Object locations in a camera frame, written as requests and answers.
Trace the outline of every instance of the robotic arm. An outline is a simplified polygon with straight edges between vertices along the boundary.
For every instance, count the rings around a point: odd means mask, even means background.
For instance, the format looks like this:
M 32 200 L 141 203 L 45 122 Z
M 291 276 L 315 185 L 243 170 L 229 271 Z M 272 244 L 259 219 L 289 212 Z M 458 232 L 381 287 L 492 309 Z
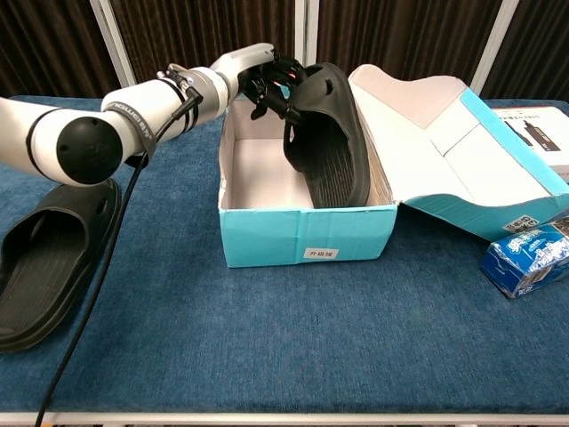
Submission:
M 294 87 L 306 75 L 271 44 L 226 53 L 211 67 L 166 73 L 105 96 L 101 112 L 56 109 L 0 98 L 0 164 L 73 186 L 105 181 L 128 159 L 220 116 L 239 93 L 294 123 L 301 120 L 278 85 Z M 192 101 L 193 108 L 184 106 Z M 156 137 L 168 121 L 170 127 Z

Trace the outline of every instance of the blue package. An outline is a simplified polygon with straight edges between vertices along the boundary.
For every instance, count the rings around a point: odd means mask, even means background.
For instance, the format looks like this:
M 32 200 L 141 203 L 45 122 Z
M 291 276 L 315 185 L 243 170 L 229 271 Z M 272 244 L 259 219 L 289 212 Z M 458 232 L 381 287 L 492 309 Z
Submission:
M 569 218 L 491 243 L 482 271 L 509 298 L 560 279 L 569 272 Z

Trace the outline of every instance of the table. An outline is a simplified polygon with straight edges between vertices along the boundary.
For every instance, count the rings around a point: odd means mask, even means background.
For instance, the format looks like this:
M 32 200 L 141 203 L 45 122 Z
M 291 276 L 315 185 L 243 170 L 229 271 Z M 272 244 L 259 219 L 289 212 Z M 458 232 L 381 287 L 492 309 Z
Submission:
M 228 269 L 221 125 L 141 175 L 46 421 L 569 423 L 569 281 L 508 300 L 478 268 L 485 241 L 404 206 L 379 260 Z M 54 185 L 0 167 L 0 237 Z M 0 423 L 34 420 L 77 318 L 0 356 Z

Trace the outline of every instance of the black slipper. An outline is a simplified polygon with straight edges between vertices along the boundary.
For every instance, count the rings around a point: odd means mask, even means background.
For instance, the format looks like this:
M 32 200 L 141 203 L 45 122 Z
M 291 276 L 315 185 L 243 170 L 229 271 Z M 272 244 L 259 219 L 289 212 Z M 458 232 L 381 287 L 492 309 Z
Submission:
M 6 235 L 0 264 L 0 351 L 42 341 L 92 280 L 120 208 L 118 184 L 51 191 Z
M 314 207 L 365 206 L 369 161 L 348 79 L 333 64 L 316 64 L 305 71 L 309 77 L 290 97 L 304 121 L 286 123 L 284 155 L 304 175 Z

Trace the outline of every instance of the brown curtain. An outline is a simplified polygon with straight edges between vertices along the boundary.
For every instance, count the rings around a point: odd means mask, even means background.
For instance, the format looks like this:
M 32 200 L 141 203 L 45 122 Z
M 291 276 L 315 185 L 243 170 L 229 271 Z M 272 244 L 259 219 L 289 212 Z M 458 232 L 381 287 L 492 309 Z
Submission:
M 0 1 L 0 96 L 100 97 L 120 87 L 89 0 Z
M 519 2 L 482 96 L 569 101 L 567 0 Z
M 469 84 L 497 0 L 320 0 L 317 59 L 349 73 L 372 63 L 412 80 L 456 76 Z
M 293 54 L 293 0 L 113 0 L 112 5 L 139 82 L 170 62 L 208 66 L 225 52 L 259 42 Z

